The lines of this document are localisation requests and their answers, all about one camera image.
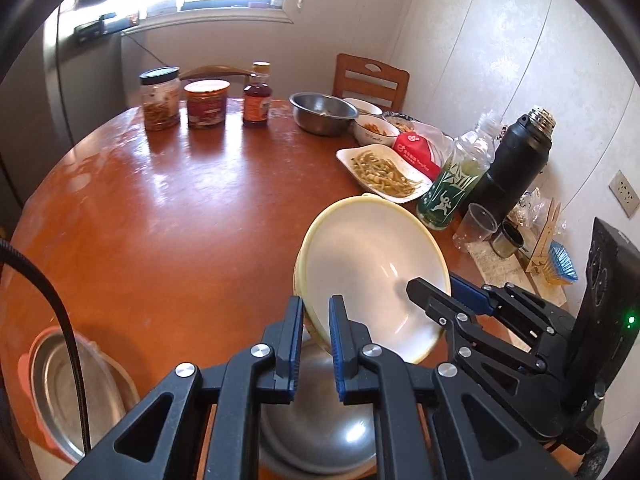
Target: thermos lid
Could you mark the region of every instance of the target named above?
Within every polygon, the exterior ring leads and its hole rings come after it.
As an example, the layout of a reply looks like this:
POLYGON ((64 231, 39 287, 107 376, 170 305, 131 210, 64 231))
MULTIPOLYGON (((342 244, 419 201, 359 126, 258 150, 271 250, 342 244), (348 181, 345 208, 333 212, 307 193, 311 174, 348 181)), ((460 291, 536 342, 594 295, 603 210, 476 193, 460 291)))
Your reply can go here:
POLYGON ((529 112, 529 118, 542 133, 549 139, 551 138, 551 134, 556 127, 556 120, 553 115, 540 106, 534 106, 533 110, 529 112))

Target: round wooden table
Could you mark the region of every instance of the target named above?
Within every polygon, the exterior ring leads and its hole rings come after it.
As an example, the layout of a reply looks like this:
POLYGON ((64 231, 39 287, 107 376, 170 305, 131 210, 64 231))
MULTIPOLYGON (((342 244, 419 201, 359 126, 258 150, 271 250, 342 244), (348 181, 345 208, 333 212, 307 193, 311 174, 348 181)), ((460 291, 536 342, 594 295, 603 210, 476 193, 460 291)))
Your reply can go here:
MULTIPOLYGON (((212 130, 189 130, 183 115, 181 126, 147 134, 139 108, 120 114, 57 164, 15 231, 12 243, 51 280, 74 329, 122 364, 141 396, 180 362, 208 367, 257 342, 283 315, 313 219, 362 193, 335 158, 351 137, 303 132, 283 101, 267 127, 245 128, 241 106, 230 99, 226 125, 212 130)), ((481 284, 453 229, 434 233, 449 269, 481 284)), ((47 448, 17 367, 56 321, 11 269, 1 288, 11 406, 22 432, 47 448)), ((441 343, 427 364, 446 359, 441 343)))

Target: green label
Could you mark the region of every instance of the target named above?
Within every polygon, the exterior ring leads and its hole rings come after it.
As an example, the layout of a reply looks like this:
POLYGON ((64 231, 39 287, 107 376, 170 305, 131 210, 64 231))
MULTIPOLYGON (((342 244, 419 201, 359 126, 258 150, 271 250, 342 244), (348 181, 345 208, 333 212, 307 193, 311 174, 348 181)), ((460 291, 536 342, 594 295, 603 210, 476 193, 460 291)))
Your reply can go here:
POLYGON ((455 208, 479 179, 478 174, 466 174, 459 162, 454 162, 449 168, 445 165, 436 182, 418 204, 418 211, 434 227, 446 227, 455 208))

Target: yellow-rimmed bowl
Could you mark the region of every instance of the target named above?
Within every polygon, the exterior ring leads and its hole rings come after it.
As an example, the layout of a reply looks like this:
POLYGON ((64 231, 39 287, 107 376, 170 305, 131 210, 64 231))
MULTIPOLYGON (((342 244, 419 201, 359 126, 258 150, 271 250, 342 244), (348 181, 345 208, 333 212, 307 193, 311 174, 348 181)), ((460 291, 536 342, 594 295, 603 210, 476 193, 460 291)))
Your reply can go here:
POLYGON ((442 327, 406 294, 424 278, 451 294, 442 252, 420 221, 399 205, 373 196, 340 200, 311 224, 296 259, 294 293, 305 302, 305 326, 331 347, 328 305, 341 294, 350 319, 367 325, 374 342, 405 361, 421 362, 442 327))

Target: chair backrest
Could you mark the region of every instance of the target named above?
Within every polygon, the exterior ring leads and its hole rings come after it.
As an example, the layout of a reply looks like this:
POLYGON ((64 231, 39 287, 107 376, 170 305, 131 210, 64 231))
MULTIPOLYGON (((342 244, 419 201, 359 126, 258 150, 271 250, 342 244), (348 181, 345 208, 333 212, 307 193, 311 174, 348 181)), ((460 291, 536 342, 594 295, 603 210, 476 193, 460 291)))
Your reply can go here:
POLYGON ((180 80, 200 81, 202 79, 216 79, 231 75, 243 75, 245 84, 248 84, 251 70, 227 65, 205 65, 194 68, 193 70, 188 70, 187 72, 180 72, 180 80))
POLYGON ((400 112, 402 110, 402 104, 404 104, 408 86, 409 73, 406 70, 400 70, 391 65, 380 63, 375 59, 350 56, 349 54, 338 54, 335 60, 334 95, 336 97, 343 97, 345 92, 354 92, 356 94, 376 97, 391 102, 391 106, 388 107, 376 104, 383 110, 400 112), (347 77, 347 72, 355 72, 368 77, 396 83, 396 88, 389 88, 368 80, 347 77))

